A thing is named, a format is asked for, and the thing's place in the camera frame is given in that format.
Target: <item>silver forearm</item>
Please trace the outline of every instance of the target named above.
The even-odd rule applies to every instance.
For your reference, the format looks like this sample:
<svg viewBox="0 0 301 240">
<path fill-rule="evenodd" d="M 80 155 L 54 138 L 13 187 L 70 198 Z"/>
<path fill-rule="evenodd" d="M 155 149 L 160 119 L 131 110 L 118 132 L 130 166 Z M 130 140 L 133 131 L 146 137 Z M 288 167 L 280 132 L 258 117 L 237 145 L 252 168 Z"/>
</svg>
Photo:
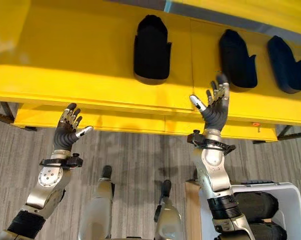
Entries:
<svg viewBox="0 0 301 240">
<path fill-rule="evenodd" d="M 71 153 L 67 150 L 55 150 L 50 159 L 66 159 L 70 156 Z M 21 209 L 48 219 L 61 201 L 70 180 L 71 170 L 44 166 L 38 175 L 36 186 Z"/>
<path fill-rule="evenodd" d="M 204 138 L 221 142 L 220 134 L 218 130 L 205 129 Z M 242 230 L 247 233 L 247 238 L 243 239 L 255 240 L 246 217 L 240 212 L 234 198 L 230 179 L 224 167 L 225 156 L 222 148 L 213 143 L 202 147 L 198 145 L 193 151 L 192 159 L 197 168 L 198 183 L 207 196 L 216 231 L 227 233 Z M 224 209 L 224 204 L 229 203 L 231 206 L 225 206 Z"/>
<path fill-rule="evenodd" d="M 67 150 L 55 150 L 50 159 L 67 159 Z M 7 230 L 0 234 L 0 240 L 30 240 L 41 230 L 46 219 L 54 212 L 63 198 L 64 189 L 71 180 L 71 170 L 59 167 L 60 163 L 44 166 L 38 175 L 37 184 L 30 192 Z"/>
</svg>

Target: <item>white plastic bin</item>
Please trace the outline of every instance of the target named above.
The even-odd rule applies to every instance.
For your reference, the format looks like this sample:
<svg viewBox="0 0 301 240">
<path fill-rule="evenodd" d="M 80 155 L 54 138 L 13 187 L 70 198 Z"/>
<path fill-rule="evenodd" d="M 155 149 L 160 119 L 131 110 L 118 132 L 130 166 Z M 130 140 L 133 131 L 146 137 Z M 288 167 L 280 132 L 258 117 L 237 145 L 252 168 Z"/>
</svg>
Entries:
<svg viewBox="0 0 301 240">
<path fill-rule="evenodd" d="M 288 240 L 301 240 L 301 194 L 299 189 L 290 182 L 263 183 L 252 185 L 233 185 L 234 193 L 262 191 L 278 199 L 279 210 L 271 219 L 287 231 Z M 199 191 L 201 238 L 212 240 L 219 235 L 212 223 L 212 213 L 205 193 Z"/>
</svg>

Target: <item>yellow shelf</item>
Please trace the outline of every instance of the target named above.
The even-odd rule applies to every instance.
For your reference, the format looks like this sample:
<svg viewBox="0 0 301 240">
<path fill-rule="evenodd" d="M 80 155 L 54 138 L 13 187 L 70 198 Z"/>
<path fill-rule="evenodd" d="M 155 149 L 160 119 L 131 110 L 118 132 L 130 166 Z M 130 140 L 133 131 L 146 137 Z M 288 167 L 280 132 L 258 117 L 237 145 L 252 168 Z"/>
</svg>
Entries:
<svg viewBox="0 0 301 240">
<path fill-rule="evenodd" d="M 301 0 L 172 0 L 301 34 Z"/>
<path fill-rule="evenodd" d="M 200 118 L 189 95 L 195 92 L 206 99 L 205 90 L 220 71 L 218 40 L 229 28 L 99 0 L 7 0 L 0 1 L 0 12 L 0 39 L 5 40 L 0 42 L 0 101 L 54 106 L 75 102 L 87 109 L 159 119 Z M 147 14 L 161 17 L 172 42 L 170 75 L 158 86 L 133 76 L 134 37 Z M 9 31 L 7 21 L 19 30 Z M 258 85 L 230 93 L 229 120 L 301 125 L 301 92 L 286 94 L 276 86 L 266 52 L 270 37 L 233 29 L 246 40 L 249 53 L 257 54 Z M 301 47 L 291 46 L 299 60 Z"/>
<path fill-rule="evenodd" d="M 169 78 L 157 86 L 140 83 L 133 71 L 137 27 L 148 14 L 161 17 L 173 42 Z M 18 42 L 11 44 L 0 52 L 0 99 L 51 105 L 76 100 L 142 111 L 143 106 L 192 109 L 187 100 L 193 90 L 188 18 L 95 0 L 34 0 Z"/>
<path fill-rule="evenodd" d="M 14 122 L 15 126 L 55 128 L 63 112 L 61 106 L 20 104 Z M 81 110 L 83 120 L 79 127 L 94 126 L 95 130 L 132 133 L 167 134 L 187 136 L 194 129 L 202 130 L 204 122 L 200 117 L 180 117 L 104 111 Z M 260 130 L 251 122 L 228 121 L 221 135 L 224 138 L 277 141 L 275 126 L 262 124 Z"/>
</svg>

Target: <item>robotic hand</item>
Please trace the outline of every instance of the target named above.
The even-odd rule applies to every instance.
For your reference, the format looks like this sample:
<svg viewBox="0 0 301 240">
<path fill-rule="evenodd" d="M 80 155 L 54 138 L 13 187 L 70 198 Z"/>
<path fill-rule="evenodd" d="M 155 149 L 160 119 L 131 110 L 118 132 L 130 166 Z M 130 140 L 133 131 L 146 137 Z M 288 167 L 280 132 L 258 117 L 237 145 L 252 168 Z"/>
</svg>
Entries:
<svg viewBox="0 0 301 240">
<path fill-rule="evenodd" d="M 34 239 L 62 200 L 65 187 L 71 180 L 71 170 L 82 166 L 83 160 L 78 153 L 71 156 L 72 146 L 93 127 L 77 131 L 82 117 L 76 119 L 81 110 L 75 108 L 76 104 L 71 103 L 62 113 L 54 134 L 53 153 L 50 159 L 40 162 L 43 168 L 36 186 L 8 229 L 1 232 L 0 240 Z"/>
<path fill-rule="evenodd" d="M 239 210 L 231 189 L 230 179 L 224 167 L 225 156 L 235 149 L 234 145 L 221 142 L 221 131 L 226 124 L 230 86 L 225 75 L 217 76 L 217 85 L 211 82 L 213 96 L 209 90 L 208 106 L 195 95 L 190 101 L 201 113 L 205 127 L 187 137 L 195 145 L 193 161 L 196 164 L 198 182 L 207 196 L 215 230 L 221 233 L 216 240 L 255 240 L 244 214 Z"/>
</svg>

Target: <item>black strap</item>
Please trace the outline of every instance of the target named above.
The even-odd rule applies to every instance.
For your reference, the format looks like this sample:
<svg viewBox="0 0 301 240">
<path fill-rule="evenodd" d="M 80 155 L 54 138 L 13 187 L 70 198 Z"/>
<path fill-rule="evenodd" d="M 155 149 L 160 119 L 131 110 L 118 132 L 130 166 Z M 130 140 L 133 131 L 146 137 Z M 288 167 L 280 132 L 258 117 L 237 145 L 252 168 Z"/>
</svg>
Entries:
<svg viewBox="0 0 301 240">
<path fill-rule="evenodd" d="M 73 153 L 71 157 L 68 157 L 66 159 L 63 158 L 54 158 L 54 159 L 43 159 L 40 161 L 39 165 L 44 167 L 50 167 L 50 168 L 75 168 L 75 167 L 81 167 L 83 165 L 83 159 L 79 157 L 80 155 L 78 153 Z"/>
<path fill-rule="evenodd" d="M 217 146 L 217 147 L 220 147 L 220 148 L 208 147 L 208 145 L 214 145 L 214 146 Z M 220 141 L 207 139 L 207 138 L 204 140 L 203 145 L 201 147 L 204 148 L 204 149 L 212 149 L 212 150 L 223 151 L 225 156 L 236 149 L 235 145 L 227 145 L 227 144 L 222 143 Z"/>
</svg>

